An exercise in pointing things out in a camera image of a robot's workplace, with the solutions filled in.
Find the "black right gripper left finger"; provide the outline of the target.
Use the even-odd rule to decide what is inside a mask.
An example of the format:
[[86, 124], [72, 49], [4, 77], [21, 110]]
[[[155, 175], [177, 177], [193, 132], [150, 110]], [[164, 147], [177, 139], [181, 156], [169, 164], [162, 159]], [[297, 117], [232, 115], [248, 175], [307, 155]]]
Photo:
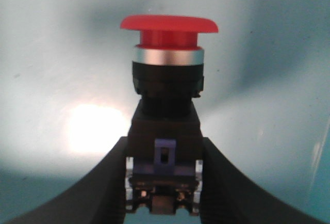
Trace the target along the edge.
[[127, 138], [121, 137], [77, 183], [8, 223], [123, 223], [126, 146]]

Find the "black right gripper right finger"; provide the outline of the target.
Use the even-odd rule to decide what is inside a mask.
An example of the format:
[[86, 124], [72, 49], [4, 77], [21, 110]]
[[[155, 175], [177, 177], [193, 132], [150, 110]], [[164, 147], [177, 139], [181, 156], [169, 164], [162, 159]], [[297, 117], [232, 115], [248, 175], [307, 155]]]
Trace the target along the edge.
[[271, 195], [203, 139], [202, 223], [321, 223]]

